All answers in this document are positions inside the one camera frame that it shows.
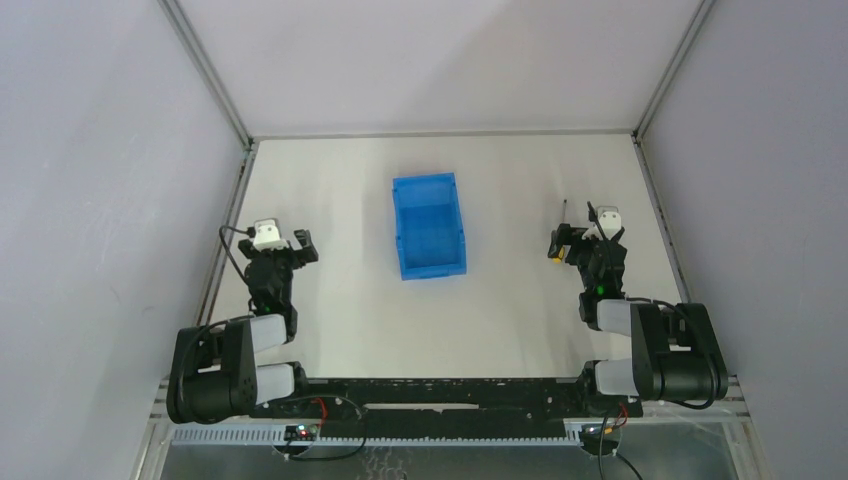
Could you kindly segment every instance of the cable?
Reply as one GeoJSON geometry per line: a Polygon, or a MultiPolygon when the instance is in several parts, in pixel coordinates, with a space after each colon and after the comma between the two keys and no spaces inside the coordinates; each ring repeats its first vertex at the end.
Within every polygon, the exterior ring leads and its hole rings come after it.
{"type": "MultiPolygon", "coordinates": [[[[697,337],[699,341],[703,341],[701,331],[698,329],[695,323],[692,322],[692,319],[689,318],[689,315],[686,315],[686,312],[678,308],[677,305],[672,305],[671,303],[666,302],[664,300],[652,300],[650,298],[644,297],[628,297],[627,300],[631,302],[653,303],[655,305],[661,305],[663,307],[671,309],[674,313],[676,313],[678,316],[680,316],[680,318],[683,319],[689,329],[692,330],[695,337],[697,337]]],[[[713,403],[715,403],[716,397],[718,396],[717,390],[719,386],[718,370],[716,369],[715,364],[713,363],[710,356],[706,354],[706,352],[704,353],[704,361],[707,362],[707,368],[709,368],[710,370],[710,396],[707,397],[707,401],[699,405],[692,405],[691,403],[686,403],[684,401],[679,400],[669,400],[669,402],[675,405],[680,405],[681,407],[686,407],[691,410],[706,410],[707,408],[710,408],[713,403]]]]}
{"type": "MultiPolygon", "coordinates": [[[[195,416],[194,412],[191,410],[191,406],[188,403],[186,403],[186,401],[185,401],[185,388],[183,387],[184,383],[185,383],[185,365],[186,365],[186,361],[188,361],[188,354],[197,349],[197,343],[206,334],[208,334],[210,331],[212,331],[213,328],[220,327],[222,325],[226,325],[226,324],[231,323],[231,322],[238,322],[238,321],[241,321],[241,320],[246,320],[246,319],[249,319],[249,318],[253,318],[253,316],[252,315],[245,315],[245,316],[241,316],[241,317],[231,318],[229,320],[222,320],[220,322],[210,323],[209,325],[206,325],[203,328],[201,328],[200,330],[198,330],[197,333],[195,333],[194,336],[191,337],[191,340],[186,344],[185,350],[183,350],[183,355],[182,355],[182,357],[180,357],[180,363],[179,363],[179,366],[177,367],[177,372],[179,372],[177,374],[177,408],[179,410],[188,411],[191,414],[192,417],[195,416]]],[[[213,423],[218,423],[221,420],[209,420],[209,419],[196,419],[195,418],[194,422],[199,423],[201,425],[211,425],[213,423]]]]}
{"type": "Polygon", "coordinates": [[[232,230],[233,232],[241,233],[243,235],[249,235],[249,233],[247,233],[246,230],[239,230],[229,225],[221,225],[221,228],[218,229],[218,238],[221,239],[221,246],[224,247],[224,253],[227,254],[227,258],[230,259],[230,263],[233,265],[233,268],[236,269],[236,273],[238,273],[239,278],[241,278],[241,281],[247,284],[247,279],[244,277],[244,273],[242,273],[241,269],[238,268],[238,264],[236,264],[236,259],[230,252],[230,245],[227,243],[227,239],[224,238],[224,230],[232,230]]]}
{"type": "MultiPolygon", "coordinates": [[[[320,399],[323,399],[323,398],[338,398],[339,400],[341,400],[343,402],[347,402],[347,403],[349,403],[350,405],[353,406],[353,408],[356,410],[356,414],[359,416],[359,420],[362,422],[362,443],[360,443],[359,446],[357,446],[355,450],[350,451],[348,453],[345,453],[343,455],[336,455],[336,456],[332,456],[332,457],[298,457],[298,456],[295,456],[295,455],[289,455],[288,458],[290,460],[294,460],[296,462],[332,462],[332,461],[336,461],[336,460],[344,460],[346,458],[350,458],[350,457],[356,455],[357,453],[359,453],[360,451],[362,451],[363,448],[365,448],[365,442],[368,440],[368,424],[365,420],[365,413],[367,413],[367,412],[364,410],[363,407],[360,407],[359,405],[357,405],[356,402],[354,402],[353,400],[351,400],[347,397],[341,396],[341,395],[316,394],[316,395],[303,395],[303,396],[300,396],[300,397],[285,398],[285,399],[281,399],[279,401],[279,403],[296,403],[296,402],[301,402],[303,400],[313,400],[313,399],[319,399],[320,400],[320,399]]],[[[277,447],[274,447],[274,449],[277,450],[280,453],[286,454],[286,453],[288,453],[287,450],[288,450],[289,445],[291,445],[291,439],[286,443],[285,447],[283,447],[282,450],[280,450],[277,447]]]]}
{"type": "Polygon", "coordinates": [[[618,457],[618,458],[620,458],[620,459],[621,459],[621,461],[622,461],[622,462],[624,462],[624,464],[625,464],[625,465],[627,465],[628,467],[630,467],[630,470],[633,470],[633,473],[635,473],[635,474],[636,474],[636,478],[638,478],[639,480],[645,480],[644,478],[642,478],[642,475],[640,475],[640,474],[639,474],[639,470],[636,470],[636,467],[634,467],[634,466],[633,466],[633,464],[632,464],[632,463],[630,463],[630,460],[628,460],[628,459],[624,458],[624,455],[622,455],[622,454],[620,454],[620,453],[616,452],[615,456],[616,456],[616,457],[618,457]]]}
{"type": "Polygon", "coordinates": [[[601,423],[601,436],[598,438],[598,471],[601,472],[601,480],[606,480],[606,476],[604,475],[604,434],[607,431],[607,422],[609,421],[609,414],[604,416],[604,421],[601,423]]]}
{"type": "Polygon", "coordinates": [[[592,206],[592,202],[586,202],[586,205],[589,206],[589,216],[591,217],[592,223],[594,223],[595,226],[598,227],[598,233],[601,234],[601,240],[604,244],[604,249],[607,251],[607,261],[605,263],[607,264],[607,267],[609,267],[610,272],[612,272],[612,279],[615,281],[615,288],[616,290],[618,290],[618,293],[621,293],[623,295],[624,292],[621,291],[621,280],[618,279],[618,275],[615,273],[615,271],[613,271],[612,268],[612,249],[610,249],[609,246],[611,242],[607,238],[607,234],[604,233],[604,229],[601,228],[601,222],[600,220],[598,220],[598,212],[595,211],[595,207],[592,206]]]}

